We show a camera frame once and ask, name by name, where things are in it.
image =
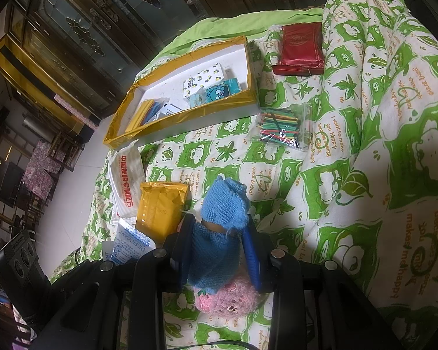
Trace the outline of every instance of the pink tablecloth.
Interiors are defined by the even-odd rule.
[[[54,185],[54,180],[47,171],[56,174],[61,167],[60,164],[47,156],[49,149],[49,142],[43,140],[38,142],[23,176],[23,183],[27,189],[43,200],[47,200],[50,189]],[[59,152],[58,159],[63,160],[64,157],[65,153]]]

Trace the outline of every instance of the yellow packet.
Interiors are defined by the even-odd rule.
[[[132,131],[133,129],[140,126],[143,117],[146,115],[147,111],[151,109],[151,107],[154,105],[154,100],[144,100],[136,113],[133,115],[130,123],[126,127],[125,133]]]
[[[136,229],[156,244],[164,243],[175,233],[185,204],[188,185],[153,181],[140,184],[141,200],[136,217]]]

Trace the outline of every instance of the pink crocheted ball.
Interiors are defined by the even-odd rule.
[[[260,298],[248,275],[243,274],[234,276],[215,295],[197,288],[194,292],[195,306],[201,312],[224,318],[246,316],[256,309]]]

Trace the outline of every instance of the open cardboard box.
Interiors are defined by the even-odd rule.
[[[242,91],[190,108],[182,96],[183,82],[217,62],[222,65],[226,79],[238,79]],[[110,123],[104,144],[120,150],[139,139],[138,144],[142,146],[209,125],[258,114],[256,90],[245,36],[207,45],[162,64],[134,83]],[[141,102],[157,98],[169,98],[171,104],[185,110],[125,132]]]

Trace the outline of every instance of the white floor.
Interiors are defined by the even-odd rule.
[[[88,222],[94,183],[109,150],[102,140],[112,117],[104,119],[86,144],[75,170],[64,170],[54,197],[45,210],[36,232],[39,264],[46,275],[73,250],[81,246]]]

